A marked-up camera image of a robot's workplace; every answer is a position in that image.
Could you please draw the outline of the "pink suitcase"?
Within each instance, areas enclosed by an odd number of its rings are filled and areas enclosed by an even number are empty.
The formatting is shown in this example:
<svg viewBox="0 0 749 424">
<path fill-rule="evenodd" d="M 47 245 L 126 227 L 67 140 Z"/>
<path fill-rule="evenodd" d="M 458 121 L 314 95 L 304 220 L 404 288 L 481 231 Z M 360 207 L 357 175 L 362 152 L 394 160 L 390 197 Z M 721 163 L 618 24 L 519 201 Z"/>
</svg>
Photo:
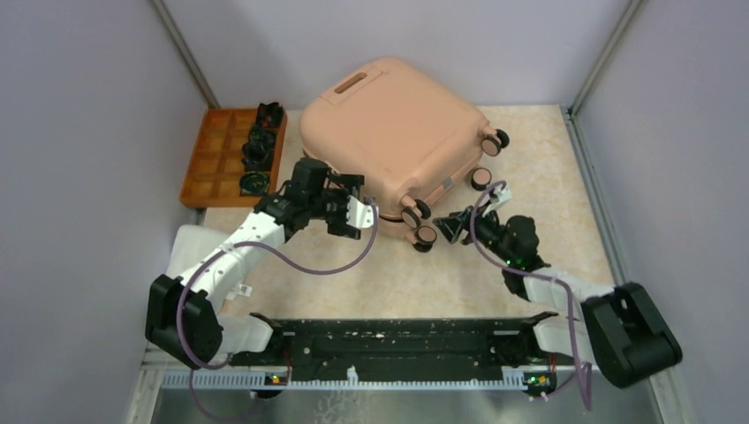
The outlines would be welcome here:
<svg viewBox="0 0 749 424">
<path fill-rule="evenodd" d="M 479 108 L 397 57 L 381 57 L 310 102 L 299 118 L 306 156 L 364 177 L 379 232 L 429 251 L 431 208 L 484 155 L 510 143 Z"/>
</svg>

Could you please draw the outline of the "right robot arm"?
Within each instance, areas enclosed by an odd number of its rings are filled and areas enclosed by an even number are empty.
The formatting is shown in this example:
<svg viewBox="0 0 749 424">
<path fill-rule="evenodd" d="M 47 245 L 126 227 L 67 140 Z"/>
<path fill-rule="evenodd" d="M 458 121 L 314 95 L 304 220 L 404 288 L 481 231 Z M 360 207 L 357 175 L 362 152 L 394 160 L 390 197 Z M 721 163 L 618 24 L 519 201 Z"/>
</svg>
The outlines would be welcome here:
<svg viewBox="0 0 749 424">
<path fill-rule="evenodd" d="M 548 326 L 522 335 L 520 357 L 541 364 L 553 352 L 595 364 L 614 386 L 623 389 L 679 364 L 683 350 L 646 288 L 630 282 L 617 287 L 588 283 L 546 263 L 538 253 L 535 221 L 466 208 L 434 220 L 451 243 L 472 245 L 501 264 L 508 290 L 529 302 L 571 313 L 561 336 Z"/>
</svg>

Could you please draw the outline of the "white cloth under left arm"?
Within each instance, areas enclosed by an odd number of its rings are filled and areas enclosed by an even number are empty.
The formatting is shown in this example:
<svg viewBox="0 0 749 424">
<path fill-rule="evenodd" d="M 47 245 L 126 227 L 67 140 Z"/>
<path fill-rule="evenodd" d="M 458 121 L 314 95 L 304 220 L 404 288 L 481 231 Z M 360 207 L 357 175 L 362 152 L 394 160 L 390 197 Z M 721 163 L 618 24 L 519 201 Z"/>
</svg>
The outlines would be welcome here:
<svg viewBox="0 0 749 424">
<path fill-rule="evenodd" d="M 175 278 L 186 270 L 197 265 L 200 260 L 210 255 L 228 237 L 229 233 L 203 226 L 186 224 L 179 227 L 174 239 L 170 261 L 165 275 Z M 219 294 L 211 292 L 208 299 L 220 308 L 225 300 L 234 300 L 237 296 L 249 297 L 252 288 L 239 282 Z"/>
</svg>

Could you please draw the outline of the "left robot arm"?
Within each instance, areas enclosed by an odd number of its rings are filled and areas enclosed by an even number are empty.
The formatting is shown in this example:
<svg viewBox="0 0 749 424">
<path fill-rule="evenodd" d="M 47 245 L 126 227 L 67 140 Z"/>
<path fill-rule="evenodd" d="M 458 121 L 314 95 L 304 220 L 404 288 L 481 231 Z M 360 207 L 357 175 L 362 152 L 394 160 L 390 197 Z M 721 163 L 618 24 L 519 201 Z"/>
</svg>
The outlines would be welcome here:
<svg viewBox="0 0 749 424">
<path fill-rule="evenodd" d="M 220 313 L 232 293 L 267 255 L 309 275 L 320 272 L 299 265 L 280 251 L 311 221 L 327 225 L 330 235 L 360 239 L 377 229 L 377 207 L 364 200 L 360 174 L 341 174 L 325 162 L 302 158 L 278 192 L 267 194 L 245 221 L 206 257 L 177 276 L 159 276 L 148 294 L 145 338 L 191 369 L 219 369 L 219 352 L 230 359 L 250 353 L 262 365 L 278 362 L 283 341 L 268 318 Z"/>
</svg>

